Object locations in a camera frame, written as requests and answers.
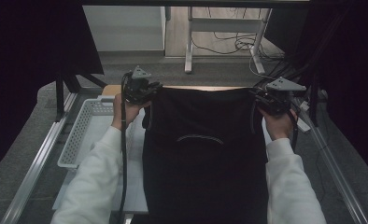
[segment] black garment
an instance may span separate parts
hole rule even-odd
[[[266,223],[267,158],[262,117],[256,111],[251,119],[253,104],[248,89],[165,88],[157,95],[143,120],[151,219]]]

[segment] metal rail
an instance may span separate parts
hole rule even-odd
[[[299,105],[300,101],[298,99],[295,99],[295,104]],[[303,113],[301,113],[301,118],[311,128],[310,132],[312,134],[312,137],[318,146],[318,150],[320,150],[320,154],[330,171],[336,187],[341,192],[344,198],[344,202],[346,203],[347,209],[352,215],[353,220],[358,224],[368,224],[368,218],[364,214],[359,199],[356,197],[355,192],[353,191],[352,187],[349,185],[347,179],[339,168],[338,163],[328,146],[328,143],[320,132],[320,129],[318,127],[315,127],[312,120],[307,116],[304,111]]]
[[[26,176],[21,182],[21,186],[15,194],[8,210],[4,214],[1,223],[17,223],[21,212],[23,211],[31,193],[33,192],[36,181],[38,180],[42,169],[44,168],[45,162],[50,155],[56,140],[63,129],[63,126],[67,120],[70,109],[77,98],[76,93],[69,93],[64,102],[64,114],[59,122],[54,122],[50,131],[48,132],[41,148],[33,160],[32,165],[29,168]]]

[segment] white long sleeve shirt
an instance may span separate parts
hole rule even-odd
[[[268,224],[326,223],[301,157],[293,153],[290,140],[275,140],[266,151]],[[51,223],[108,223],[120,166],[120,130],[108,127],[78,167]]]

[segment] cable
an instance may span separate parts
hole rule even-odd
[[[322,37],[323,37],[322,36],[323,35],[322,31],[326,27],[328,27],[328,25],[331,22],[332,17],[333,17],[333,15],[331,15],[331,17],[328,20],[326,20],[322,25],[320,25],[320,27],[323,27],[323,29],[319,29],[318,33],[313,35],[314,38],[312,38],[309,42],[307,42],[306,45],[302,49],[300,49],[299,51],[297,51],[297,52],[295,52],[291,55],[288,55],[288,54],[285,53],[284,60],[286,62],[289,62],[290,64],[302,61],[303,58],[306,57],[306,55],[311,52],[313,47],[315,47],[317,45],[317,43],[320,41],[320,39],[322,39]],[[303,67],[301,67],[300,69],[295,71],[293,74],[290,74],[290,75],[286,76],[285,78],[288,79],[288,80],[293,80],[293,79],[297,78],[298,76],[300,76],[304,71],[306,71],[308,67],[309,67],[309,64],[306,63]],[[258,83],[258,85],[260,85],[261,83],[267,82],[267,81],[268,81],[268,79],[262,80]]]
[[[193,44],[196,48],[198,48],[198,49],[205,49],[205,50],[209,50],[209,51],[215,52],[215,53],[217,53],[217,54],[233,54],[233,53],[235,53],[235,52],[237,52],[237,51],[239,51],[239,50],[240,50],[240,49],[236,49],[236,50],[234,50],[234,51],[230,51],[230,52],[219,52],[219,51],[215,51],[215,50],[213,50],[213,49],[208,49],[208,48],[199,47],[198,45],[196,45],[196,44],[195,44],[195,42],[193,41],[193,39],[191,39],[191,41],[192,41],[192,44]]]
[[[127,189],[127,182],[128,182],[128,171],[127,171],[127,154],[126,154],[126,100],[125,100],[125,96],[124,96],[124,91],[125,91],[125,80],[128,76],[131,76],[132,73],[126,73],[125,75],[123,75],[122,77],[122,81],[120,84],[120,92],[121,92],[121,101],[120,101],[120,115],[121,115],[121,132],[120,132],[120,148],[122,151],[122,162],[123,162],[123,172],[122,172],[122,177],[123,177],[123,189],[122,189],[122,196],[120,199],[120,210],[118,212],[118,222],[120,223],[120,221],[122,220],[122,216],[123,216],[123,206],[125,205],[125,199],[126,199],[126,189]]]
[[[252,74],[254,74],[254,75],[255,75],[255,76],[257,76],[257,77],[264,77],[264,78],[270,78],[270,79],[272,79],[272,80],[276,80],[276,78],[268,77],[268,76],[264,76],[264,75],[261,75],[261,74],[258,74],[258,73],[256,73],[256,72],[254,72],[254,71],[253,71],[253,69],[251,68],[251,60],[254,62],[253,57],[251,57],[251,58],[250,58],[250,66],[249,66],[250,71],[251,71],[251,73],[252,73]]]
[[[324,127],[325,127],[325,132],[326,132],[326,135],[327,135],[327,140],[326,140],[326,145],[324,146],[324,147],[322,147],[319,151],[318,151],[318,157],[317,157],[317,159],[316,159],[316,161],[315,161],[315,164],[316,164],[316,168],[318,169],[318,175],[319,175],[319,177],[320,177],[320,184],[321,184],[321,187],[322,187],[322,189],[323,189],[323,195],[322,195],[322,197],[321,197],[321,199],[320,199],[320,203],[323,201],[323,199],[324,199],[324,196],[325,196],[325,194],[326,194],[326,189],[324,188],[324,184],[323,184],[323,178],[321,178],[321,171],[320,171],[320,169],[319,169],[319,167],[318,167],[318,158],[319,158],[319,156],[320,156],[320,153],[321,153],[321,151],[323,151],[326,147],[328,147],[329,146],[329,144],[330,144],[330,134],[329,134],[329,129],[328,129],[328,127],[327,127],[327,122],[326,122],[326,119],[325,119],[325,113],[324,113],[324,110],[321,110],[321,116],[323,117],[323,122],[324,122]]]
[[[284,53],[279,52],[277,55],[279,56],[277,58],[272,58],[273,56],[267,55],[265,53],[265,51],[263,50],[263,45],[260,44],[260,57],[262,57],[264,59],[267,58],[267,59],[269,59],[271,61],[284,61],[285,60],[285,57],[284,57],[285,54]]]
[[[206,7],[205,10],[206,10],[209,18],[212,18],[210,7]],[[245,8],[245,11],[243,12],[242,19],[245,18],[247,10],[248,9]],[[234,17],[236,15],[236,18],[237,18],[238,13],[239,13],[239,9],[236,7],[234,9],[234,14],[232,15],[232,17]],[[255,42],[254,38],[249,38],[250,36],[254,36],[254,35],[239,35],[239,33],[236,33],[235,36],[231,36],[231,37],[218,37],[216,32],[213,32],[213,34],[214,34],[214,37],[216,37],[218,40],[229,40],[229,39],[234,39],[235,38],[236,40],[234,42],[234,45],[235,45],[235,49],[237,49],[237,50],[236,51],[231,51],[231,52],[218,52],[218,51],[215,51],[213,49],[207,49],[207,48],[200,48],[200,49],[206,49],[206,50],[218,53],[218,54],[232,54],[232,53],[235,53],[237,51],[248,51],[250,49],[250,46],[253,46],[254,42]],[[242,42],[242,40],[244,40],[244,39],[252,40],[253,43]]]
[[[289,116],[291,123],[292,123],[292,140],[291,140],[291,147],[292,151],[295,152],[295,147],[297,145],[297,138],[298,138],[298,117],[297,119],[291,114],[291,111],[289,110],[287,112],[287,115]]]

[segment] white plastic basket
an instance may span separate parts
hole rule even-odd
[[[58,166],[76,170],[93,143],[100,140],[113,119],[111,97],[86,100],[68,135]]]

